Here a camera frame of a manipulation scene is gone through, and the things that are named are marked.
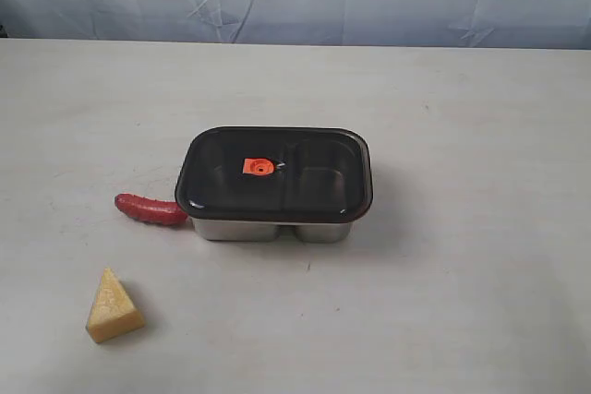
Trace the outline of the red toy sausage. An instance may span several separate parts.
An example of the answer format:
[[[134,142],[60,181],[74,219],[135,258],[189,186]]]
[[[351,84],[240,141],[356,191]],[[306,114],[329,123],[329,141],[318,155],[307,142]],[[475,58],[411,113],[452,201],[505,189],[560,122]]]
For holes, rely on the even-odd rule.
[[[122,193],[115,197],[115,207],[131,219],[150,224],[176,226],[187,220],[187,214],[174,201]]]

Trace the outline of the yellow toy cheese wedge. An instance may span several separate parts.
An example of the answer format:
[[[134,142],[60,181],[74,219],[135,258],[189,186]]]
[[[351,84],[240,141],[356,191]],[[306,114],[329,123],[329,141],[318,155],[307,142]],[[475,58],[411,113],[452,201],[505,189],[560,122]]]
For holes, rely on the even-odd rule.
[[[119,337],[143,328],[145,320],[115,273],[103,271],[86,330],[95,343]]]

